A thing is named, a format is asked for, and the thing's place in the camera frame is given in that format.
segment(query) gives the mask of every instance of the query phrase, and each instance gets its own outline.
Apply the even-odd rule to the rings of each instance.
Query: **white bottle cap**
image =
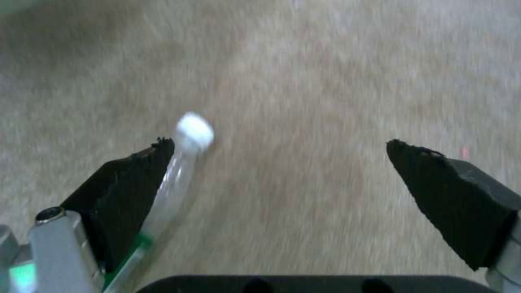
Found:
[[[206,151],[214,140],[214,130],[210,123],[194,112],[183,115],[176,129],[197,143],[201,151]]]

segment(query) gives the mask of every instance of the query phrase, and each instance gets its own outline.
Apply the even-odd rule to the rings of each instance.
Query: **beige carpet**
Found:
[[[0,20],[0,222],[25,239],[103,162],[215,126],[172,274],[481,280],[387,160],[402,138],[521,191],[517,0],[41,0]]]

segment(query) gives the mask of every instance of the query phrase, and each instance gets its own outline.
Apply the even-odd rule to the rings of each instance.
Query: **green light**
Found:
[[[10,268],[9,276],[19,292],[33,292],[36,289],[36,267],[34,263]]]

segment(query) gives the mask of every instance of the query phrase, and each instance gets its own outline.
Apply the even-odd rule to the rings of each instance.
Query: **plastic bottle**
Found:
[[[208,149],[213,139],[212,127],[201,116],[188,112],[179,120],[173,136],[175,150],[141,229],[142,234],[153,240],[159,238],[166,224],[175,217],[186,197],[195,160]]]
[[[197,156],[204,153],[214,139],[210,124],[196,113],[186,113],[173,134],[175,150],[168,163],[154,204],[143,223],[136,248],[114,276],[106,276],[104,292],[118,292],[130,273],[176,217],[192,179]]]

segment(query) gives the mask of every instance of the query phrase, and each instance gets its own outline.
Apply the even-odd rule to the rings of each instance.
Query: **black foam pad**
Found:
[[[407,145],[387,143],[387,154],[419,209],[473,270],[489,267],[521,209],[521,198],[471,163]]]
[[[125,259],[163,180],[174,144],[148,149],[99,168],[61,206],[81,214],[94,256],[114,271]]]

